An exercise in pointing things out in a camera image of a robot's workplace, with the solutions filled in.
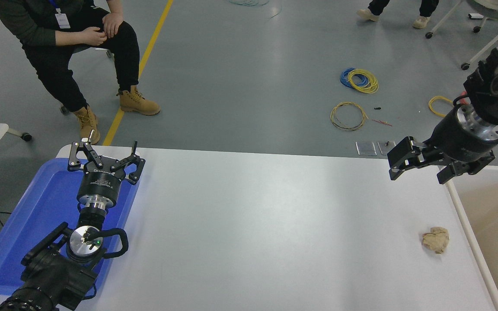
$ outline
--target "crumpled paper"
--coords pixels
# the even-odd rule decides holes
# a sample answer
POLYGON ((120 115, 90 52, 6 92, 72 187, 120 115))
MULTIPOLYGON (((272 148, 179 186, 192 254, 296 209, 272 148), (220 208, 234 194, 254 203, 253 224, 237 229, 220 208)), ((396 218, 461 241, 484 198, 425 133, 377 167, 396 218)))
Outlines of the crumpled paper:
POLYGON ((433 227, 431 233, 422 235, 422 244, 436 254, 443 254, 449 244, 449 232, 443 227, 433 227))

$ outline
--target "sneaker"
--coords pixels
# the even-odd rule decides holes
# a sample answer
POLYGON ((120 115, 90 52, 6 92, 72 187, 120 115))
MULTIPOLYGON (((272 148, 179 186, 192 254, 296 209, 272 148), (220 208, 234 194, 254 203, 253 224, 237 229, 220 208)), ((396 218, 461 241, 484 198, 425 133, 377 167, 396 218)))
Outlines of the sneaker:
POLYGON ((120 109, 124 112, 137 111, 145 116, 152 116, 160 112, 160 106, 150 100, 146 100, 135 85, 131 86, 130 91, 118 91, 120 96, 120 109))
POLYGON ((428 24, 428 22, 429 22, 429 17, 419 16, 412 24, 412 26, 416 29, 423 29, 428 24))
POLYGON ((364 20, 372 20, 372 22, 377 22, 380 19, 379 15, 374 15, 370 12, 370 9, 358 10, 356 11, 358 16, 361 16, 364 20))
POLYGON ((91 130, 94 130, 93 135, 91 136, 91 143, 97 144, 101 135, 97 130, 97 117, 91 111, 91 108, 87 106, 87 108, 82 108, 78 111, 73 112, 78 118, 78 122, 80 123, 80 138, 88 138, 91 130))

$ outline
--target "person's leg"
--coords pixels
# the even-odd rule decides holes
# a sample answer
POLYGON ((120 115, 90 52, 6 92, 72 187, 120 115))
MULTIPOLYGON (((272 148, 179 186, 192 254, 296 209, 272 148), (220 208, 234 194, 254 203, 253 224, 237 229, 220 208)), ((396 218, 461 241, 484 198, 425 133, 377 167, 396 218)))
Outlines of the person's leg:
POLYGON ((356 13, 364 20, 372 20, 372 22, 377 22, 380 18, 380 14, 383 9, 387 6, 389 0, 372 0, 368 5, 368 8, 363 10, 358 10, 356 13))
POLYGON ((368 9, 374 15, 380 15, 383 12, 383 9, 389 4, 389 0, 372 0, 368 5, 368 9))
POLYGON ((91 130, 94 130, 91 142, 97 143, 100 137, 97 119, 73 79, 73 71, 69 69, 70 57, 75 46, 29 47, 24 45, 22 49, 47 91, 77 116, 80 122, 80 137, 88 137, 91 130))
MULTIPOLYGON (((103 29, 103 17, 108 12, 102 8, 85 6, 75 16, 75 23, 82 27, 95 26, 103 29)), ((115 55, 115 70, 119 85, 120 107, 123 111, 136 111, 144 115, 153 115, 160 112, 160 106, 142 97, 137 90, 140 74, 140 47, 136 32, 127 22, 123 22, 116 35, 107 39, 99 46, 109 49, 115 55)))
MULTIPOLYGON (((103 17, 109 14, 98 7, 84 6, 73 17, 75 27, 85 29, 95 26, 103 30, 103 17)), ((115 70, 118 85, 121 90, 130 90, 132 85, 138 84, 140 72, 140 47, 136 32, 127 22, 123 22, 113 38, 108 38, 99 48, 109 49, 115 55, 115 70)))
POLYGON ((429 18, 435 8, 437 8, 439 0, 422 0, 420 6, 420 16, 412 24, 414 28, 423 29, 428 25, 429 18))
POLYGON ((439 0, 422 0, 420 6, 420 16, 430 17, 437 5, 439 4, 439 0))

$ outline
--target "person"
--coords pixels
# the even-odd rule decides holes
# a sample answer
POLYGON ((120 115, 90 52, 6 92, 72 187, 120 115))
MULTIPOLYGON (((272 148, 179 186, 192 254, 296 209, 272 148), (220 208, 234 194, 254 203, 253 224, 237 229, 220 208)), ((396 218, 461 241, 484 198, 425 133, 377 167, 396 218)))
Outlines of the person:
POLYGON ((26 58, 49 93, 73 112, 80 137, 94 130, 97 117, 73 79, 69 61, 81 48, 101 47, 114 54, 120 109, 154 115, 160 106, 138 91, 140 48, 136 32, 123 19, 121 0, 107 0, 110 12, 93 0, 0 0, 0 20, 22 43, 26 58))
MULTIPOLYGON (((380 19, 380 14, 383 9, 389 4, 389 0, 372 0, 368 5, 368 8, 363 10, 358 10, 356 13, 361 16, 364 20, 372 20, 377 22, 380 19)), ((439 0, 421 0, 420 6, 420 16, 412 24, 414 28, 423 29, 429 22, 431 14, 437 8, 439 0)))

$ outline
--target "black pants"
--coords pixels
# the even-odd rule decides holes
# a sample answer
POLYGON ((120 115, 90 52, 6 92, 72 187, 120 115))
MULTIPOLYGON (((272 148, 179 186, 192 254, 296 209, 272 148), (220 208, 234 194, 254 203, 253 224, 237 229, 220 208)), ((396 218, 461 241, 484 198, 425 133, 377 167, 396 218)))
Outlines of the black pants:
MULTIPOLYGON (((439 0, 421 0, 420 6, 420 16, 430 17, 435 8, 437 8, 437 4, 439 4, 439 0)), ((389 0, 372 0, 368 5, 368 9, 374 15, 380 15, 383 12, 383 9, 387 6, 389 0)))
MULTIPOLYGON (((103 17, 108 12, 102 8, 84 6, 74 16, 69 16, 70 32, 79 32, 95 26, 103 30, 103 17)), ((53 97, 60 101, 69 111, 77 111, 87 106, 86 99, 73 79, 69 61, 73 52, 88 45, 67 45, 63 47, 31 47, 22 45, 26 57, 36 69, 38 78, 53 97)), ((108 38, 99 48, 109 49, 115 55, 115 69, 118 84, 129 88, 138 84, 140 71, 140 47, 136 32, 130 24, 123 22, 118 33, 108 38)))

